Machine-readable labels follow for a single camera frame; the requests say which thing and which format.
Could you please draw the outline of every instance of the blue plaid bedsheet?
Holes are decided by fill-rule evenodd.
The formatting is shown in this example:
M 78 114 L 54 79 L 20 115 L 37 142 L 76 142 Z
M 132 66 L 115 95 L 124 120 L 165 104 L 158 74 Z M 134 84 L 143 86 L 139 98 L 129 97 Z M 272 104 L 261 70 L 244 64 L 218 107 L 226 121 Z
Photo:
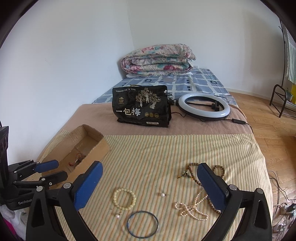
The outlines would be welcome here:
M 222 83 L 209 69 L 193 68 L 191 73 L 192 74 L 125 78 L 114 87 L 130 85 L 166 85 L 168 93 L 172 94 L 169 96 L 172 99 L 178 99 L 188 93 L 198 92 L 219 96 L 229 104 L 237 105 L 234 97 L 225 89 Z M 112 89 L 97 98 L 93 104 L 109 102 L 112 102 Z

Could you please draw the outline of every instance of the blue ring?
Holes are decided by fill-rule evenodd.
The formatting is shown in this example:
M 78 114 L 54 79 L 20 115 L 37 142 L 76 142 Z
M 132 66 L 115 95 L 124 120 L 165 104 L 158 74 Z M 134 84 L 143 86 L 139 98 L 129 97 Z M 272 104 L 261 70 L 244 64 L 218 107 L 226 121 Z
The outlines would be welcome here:
M 143 236 L 143 237 L 141 237 L 141 236 L 136 236 L 136 235 L 134 235 L 134 234 L 130 231 L 128 223 L 129 223 L 130 219 L 131 219 L 135 214 L 137 214 L 137 213 L 148 213 L 148 214 L 152 215 L 152 216 L 155 218 L 156 223 L 157 223 L 157 229 L 156 229 L 153 233 L 151 233 L 149 236 Z M 127 223 L 126 223 L 126 227 L 127 227 L 127 229 L 128 229 L 128 232 L 129 232 L 132 236 L 134 236 L 134 237 L 136 237 L 136 238 L 138 238 L 138 239 L 147 239 L 147 238 L 152 237 L 152 236 L 157 232 L 157 230 L 158 230 L 158 228 L 159 228 L 159 222 L 158 222 L 157 217 L 156 217 L 153 213 L 148 212 L 148 211 L 137 211 L 137 212 L 135 212 L 135 213 L 132 213 L 132 214 L 129 216 L 128 221 L 127 221 Z

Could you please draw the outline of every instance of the wooden floor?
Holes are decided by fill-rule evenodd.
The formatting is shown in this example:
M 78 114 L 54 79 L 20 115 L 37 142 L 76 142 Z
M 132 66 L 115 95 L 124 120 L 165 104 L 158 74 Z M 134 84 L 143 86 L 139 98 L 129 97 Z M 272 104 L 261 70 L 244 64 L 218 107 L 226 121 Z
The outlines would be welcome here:
M 279 185 L 286 191 L 288 198 L 296 199 L 296 119 L 285 115 L 278 118 L 279 113 L 273 106 L 269 106 L 269 100 L 239 93 L 231 94 L 254 130 L 257 143 L 266 159 L 267 170 L 278 175 Z M 275 177 L 272 172 L 269 172 L 269 176 Z M 277 185 L 274 180 L 271 180 L 271 185 L 275 208 Z M 279 204 L 283 202 L 292 203 L 281 191 Z

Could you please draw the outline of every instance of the white wall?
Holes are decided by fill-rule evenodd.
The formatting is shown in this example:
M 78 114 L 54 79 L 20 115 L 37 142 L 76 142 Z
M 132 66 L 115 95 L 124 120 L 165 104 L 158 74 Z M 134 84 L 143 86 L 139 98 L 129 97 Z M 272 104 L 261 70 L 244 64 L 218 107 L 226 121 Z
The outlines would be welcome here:
M 126 0 L 39 0 L 0 49 L 8 162 L 36 159 L 80 105 L 122 79 L 132 50 Z
M 135 49 L 184 43 L 232 89 L 270 98 L 281 83 L 283 37 L 259 0 L 128 0 Z

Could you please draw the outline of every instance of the silver screw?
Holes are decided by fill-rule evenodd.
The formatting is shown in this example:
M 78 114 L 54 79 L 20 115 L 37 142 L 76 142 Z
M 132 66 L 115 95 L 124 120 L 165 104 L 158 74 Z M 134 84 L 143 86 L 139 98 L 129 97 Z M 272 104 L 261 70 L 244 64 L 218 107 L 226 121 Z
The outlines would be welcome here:
M 263 194 L 263 190 L 261 188 L 257 188 L 257 192 Z
M 235 185 L 233 185 L 233 184 L 230 184 L 229 189 L 232 190 L 232 191 L 236 191 L 237 187 Z
M 36 190 L 37 190 L 37 192 L 41 192 L 41 191 L 43 190 L 43 187 L 42 187 L 42 186 L 38 186 L 38 187 L 36 188 Z
M 66 188 L 66 189 L 68 189 L 68 188 L 71 187 L 71 183 L 65 183 L 65 184 L 63 185 L 63 187 Z

